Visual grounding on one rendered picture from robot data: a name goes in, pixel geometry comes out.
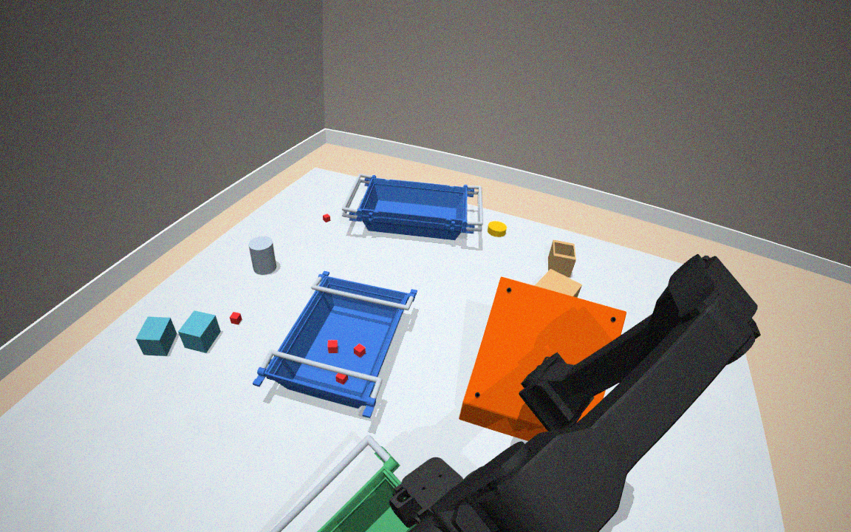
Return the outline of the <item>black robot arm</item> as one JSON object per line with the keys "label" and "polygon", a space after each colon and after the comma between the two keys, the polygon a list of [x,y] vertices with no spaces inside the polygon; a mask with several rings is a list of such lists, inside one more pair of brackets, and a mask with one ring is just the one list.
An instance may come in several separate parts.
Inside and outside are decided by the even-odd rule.
{"label": "black robot arm", "polygon": [[393,513],[417,523],[409,532],[600,532],[629,471],[761,335],[758,309],[718,257],[690,257],[651,316],[577,364],[557,352],[524,378],[518,395],[548,432],[464,480],[430,458],[393,488]]}

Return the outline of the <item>light blue cube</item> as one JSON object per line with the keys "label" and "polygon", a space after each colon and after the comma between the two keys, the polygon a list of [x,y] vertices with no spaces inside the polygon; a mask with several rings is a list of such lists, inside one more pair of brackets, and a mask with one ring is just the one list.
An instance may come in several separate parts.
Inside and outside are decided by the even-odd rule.
{"label": "light blue cube", "polygon": [[168,356],[177,333],[169,317],[146,317],[136,339],[144,355]]}
{"label": "light blue cube", "polygon": [[206,354],[220,334],[220,328],[216,316],[193,311],[178,333],[185,348]]}

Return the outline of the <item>green plastic tray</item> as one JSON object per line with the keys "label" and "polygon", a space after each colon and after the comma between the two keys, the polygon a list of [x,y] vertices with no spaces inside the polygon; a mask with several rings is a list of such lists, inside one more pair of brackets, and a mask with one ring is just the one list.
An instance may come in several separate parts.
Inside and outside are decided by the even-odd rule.
{"label": "green plastic tray", "polygon": [[383,461],[383,467],[317,532],[409,532],[414,528],[417,523],[411,528],[407,528],[400,521],[400,518],[393,513],[389,504],[389,499],[395,493],[393,488],[401,484],[393,474],[400,467],[400,464],[383,446],[376,443],[373,437],[367,435],[270,532],[284,530],[288,523],[292,522],[298,513],[305,509],[305,506],[310,505],[312,499],[315,499],[333,482],[335,476],[338,476],[358,457],[359,452],[367,448],[367,445],[375,451],[376,457]]}

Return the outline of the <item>dark grey cylinder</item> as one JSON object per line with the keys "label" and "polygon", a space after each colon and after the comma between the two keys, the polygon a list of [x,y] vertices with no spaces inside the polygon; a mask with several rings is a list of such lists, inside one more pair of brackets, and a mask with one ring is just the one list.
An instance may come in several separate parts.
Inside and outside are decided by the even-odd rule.
{"label": "dark grey cylinder", "polygon": [[276,269],[273,239],[258,236],[249,242],[251,264],[256,275],[270,275]]}

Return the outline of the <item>yellow flat cylinder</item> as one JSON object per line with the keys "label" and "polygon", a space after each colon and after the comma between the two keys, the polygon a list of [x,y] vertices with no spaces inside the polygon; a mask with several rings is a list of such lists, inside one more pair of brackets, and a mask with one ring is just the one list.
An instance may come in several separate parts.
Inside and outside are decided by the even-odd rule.
{"label": "yellow flat cylinder", "polygon": [[497,236],[500,238],[501,236],[505,236],[507,231],[507,226],[502,222],[490,222],[488,225],[487,232],[492,236]]}

